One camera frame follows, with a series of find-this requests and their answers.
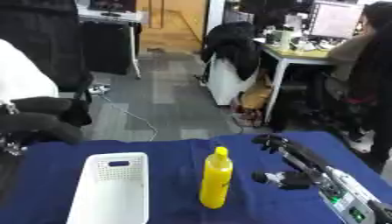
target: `white plastic basket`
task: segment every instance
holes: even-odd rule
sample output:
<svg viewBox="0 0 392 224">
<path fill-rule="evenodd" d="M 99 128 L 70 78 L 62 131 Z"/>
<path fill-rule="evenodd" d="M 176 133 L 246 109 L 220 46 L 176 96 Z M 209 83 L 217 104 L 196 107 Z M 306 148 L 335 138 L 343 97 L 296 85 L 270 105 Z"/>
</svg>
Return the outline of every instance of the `white plastic basket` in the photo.
<svg viewBox="0 0 392 224">
<path fill-rule="evenodd" d="M 89 157 L 67 224 L 144 224 L 148 219 L 147 155 L 132 152 Z"/>
</svg>

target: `white trash bin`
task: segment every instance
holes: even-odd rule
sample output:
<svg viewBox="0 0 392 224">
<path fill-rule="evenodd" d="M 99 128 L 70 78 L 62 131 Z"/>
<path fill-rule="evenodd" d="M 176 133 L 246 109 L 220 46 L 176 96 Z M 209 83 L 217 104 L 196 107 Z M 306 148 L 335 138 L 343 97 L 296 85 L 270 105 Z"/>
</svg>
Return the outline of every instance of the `white trash bin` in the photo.
<svg viewBox="0 0 392 224">
<path fill-rule="evenodd" d="M 240 92 L 246 91 L 255 82 L 258 69 L 243 81 L 238 77 L 237 69 L 227 59 L 211 58 L 210 76 L 207 87 L 218 106 L 230 105 L 230 102 Z"/>
<path fill-rule="evenodd" d="M 148 219 L 147 155 L 131 152 L 89 157 L 66 224 L 144 224 Z"/>
</svg>

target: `white desk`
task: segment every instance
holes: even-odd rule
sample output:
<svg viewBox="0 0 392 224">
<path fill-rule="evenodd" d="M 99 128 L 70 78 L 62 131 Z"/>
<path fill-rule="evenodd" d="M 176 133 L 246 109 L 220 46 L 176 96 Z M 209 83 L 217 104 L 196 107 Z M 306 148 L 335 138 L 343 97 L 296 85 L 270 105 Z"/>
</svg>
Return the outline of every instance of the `white desk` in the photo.
<svg viewBox="0 0 392 224">
<path fill-rule="evenodd" d="M 78 4 L 78 14 L 81 22 L 97 22 L 97 23 L 107 23 L 107 24 L 117 24 L 117 25 L 128 25 L 130 32 L 130 57 L 132 59 L 132 65 L 135 68 L 136 78 L 141 79 L 139 63 L 137 60 L 137 48 L 135 39 L 135 26 L 133 24 L 141 24 L 143 20 L 143 13 L 141 11 L 137 12 L 125 12 L 115 14 L 121 15 L 120 17 L 107 17 L 103 16 L 102 13 L 105 11 L 89 10 L 87 6 Z"/>
<path fill-rule="evenodd" d="M 269 54 L 271 57 L 278 60 L 274 80 L 272 82 L 272 94 L 269 98 L 267 111 L 264 117 L 264 122 L 269 123 L 272 109 L 277 102 L 280 87 L 282 86 L 284 73 L 286 72 L 286 69 L 290 64 L 327 66 L 332 65 L 332 63 L 327 59 L 328 51 L 314 50 L 310 52 L 303 52 L 299 55 L 293 51 L 281 52 L 278 50 L 278 48 L 265 44 L 262 44 L 262 50 Z"/>
</svg>

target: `gray carpet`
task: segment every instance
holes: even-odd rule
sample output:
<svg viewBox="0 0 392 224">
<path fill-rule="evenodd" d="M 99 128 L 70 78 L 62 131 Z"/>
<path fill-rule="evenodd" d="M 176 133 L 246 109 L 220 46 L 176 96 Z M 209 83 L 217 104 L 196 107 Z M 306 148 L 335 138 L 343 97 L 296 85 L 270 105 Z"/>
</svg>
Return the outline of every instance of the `gray carpet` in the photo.
<svg viewBox="0 0 392 224">
<path fill-rule="evenodd" d="M 134 75 L 95 73 L 95 82 L 111 84 L 107 97 L 96 96 L 91 107 L 94 124 L 85 128 L 87 139 L 147 141 L 153 135 L 145 122 L 114 108 L 129 111 L 150 121 L 158 129 L 156 141 L 209 138 L 241 131 L 218 108 L 205 87 L 193 77 L 202 74 L 197 56 L 185 53 L 146 52 L 140 56 L 143 78 Z M 247 129 L 263 132 L 265 129 Z"/>
</svg>

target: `basket handle hole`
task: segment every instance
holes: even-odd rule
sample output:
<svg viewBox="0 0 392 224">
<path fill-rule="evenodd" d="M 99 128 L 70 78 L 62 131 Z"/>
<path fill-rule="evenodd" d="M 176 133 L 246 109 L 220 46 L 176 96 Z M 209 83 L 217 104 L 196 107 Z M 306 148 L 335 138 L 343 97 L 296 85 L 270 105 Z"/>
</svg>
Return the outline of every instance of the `basket handle hole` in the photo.
<svg viewBox="0 0 392 224">
<path fill-rule="evenodd" d="M 114 166 L 114 167 L 116 167 L 116 166 L 129 166 L 130 165 L 130 162 L 128 162 L 128 161 L 114 161 L 114 162 L 110 162 L 110 163 L 108 163 L 108 166 Z"/>
</svg>

